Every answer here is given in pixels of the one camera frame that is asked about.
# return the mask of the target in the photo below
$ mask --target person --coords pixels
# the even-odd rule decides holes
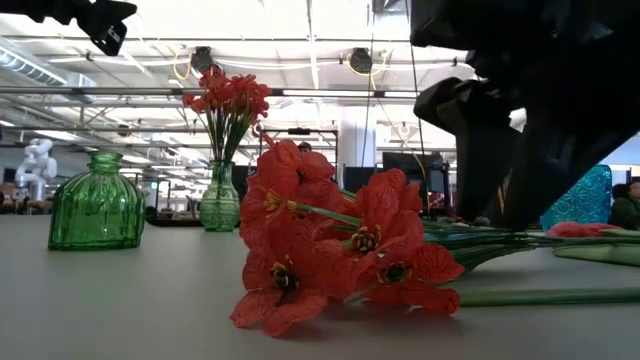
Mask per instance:
[[[308,151],[313,151],[313,149],[311,148],[311,144],[309,144],[306,141],[303,141],[300,143],[300,145],[298,145],[298,150],[300,150],[300,153],[306,153]]]
[[[627,230],[640,230],[640,182],[617,184],[613,187],[613,205],[609,225]]]

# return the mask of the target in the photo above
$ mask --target blue textured vase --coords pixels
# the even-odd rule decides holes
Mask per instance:
[[[568,221],[606,223],[611,208],[611,181],[611,169],[596,165],[540,217],[542,229],[547,232],[555,224]]]

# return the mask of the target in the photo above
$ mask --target red artificial flower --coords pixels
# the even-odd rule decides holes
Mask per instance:
[[[447,249],[437,244],[419,248],[391,248],[358,281],[364,297],[382,304],[416,305],[427,310],[453,314],[460,296],[453,289],[439,289],[464,272]]]
[[[266,334],[280,336],[293,323],[311,319],[325,308],[322,279],[333,274],[326,259],[314,252],[309,222],[282,212],[268,236],[278,241],[249,251],[242,273],[248,293],[230,318],[240,328],[264,321]]]
[[[406,177],[400,170],[392,169],[375,174],[369,185],[356,193],[350,208],[352,216],[361,217],[360,228],[351,235],[351,246],[342,246],[343,234],[325,229],[319,252],[333,258],[336,272],[345,274],[330,279],[331,296],[345,299],[356,288],[360,274],[379,261],[379,254],[394,247],[411,251],[423,244],[424,226],[418,216],[422,208],[418,187],[407,186]]]
[[[618,226],[609,224],[578,224],[574,222],[563,222],[556,224],[547,232],[549,236],[555,237],[602,237],[600,230],[621,229]]]
[[[288,201],[335,212],[343,206],[338,186],[328,180],[333,166],[322,154],[308,152],[301,156],[290,140],[269,141],[271,149],[258,158],[257,174],[248,180],[249,191],[240,205],[240,237],[249,248],[263,245],[270,216],[282,207],[286,209]],[[329,222],[320,215],[304,216]]]
[[[197,99],[193,95],[182,97],[183,104],[191,106],[197,113],[204,112],[208,104],[212,111],[223,112],[224,117],[246,114],[252,124],[258,121],[258,116],[268,116],[269,103],[265,101],[265,97],[271,95],[271,89],[267,85],[258,84],[254,75],[229,79],[222,70],[212,67],[202,72],[199,85],[206,89],[205,95]]]

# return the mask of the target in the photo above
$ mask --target white robot figure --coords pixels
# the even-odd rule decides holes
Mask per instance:
[[[51,140],[33,139],[29,144],[24,148],[24,160],[16,170],[14,201],[24,200],[27,194],[31,200],[44,200],[47,180],[58,173],[56,160],[49,157],[49,150],[53,147]]]

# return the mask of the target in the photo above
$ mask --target green leaf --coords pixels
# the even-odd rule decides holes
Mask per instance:
[[[595,246],[567,246],[553,251],[558,257],[640,266],[640,245],[617,244]]]
[[[640,288],[460,293],[462,307],[640,302]]]

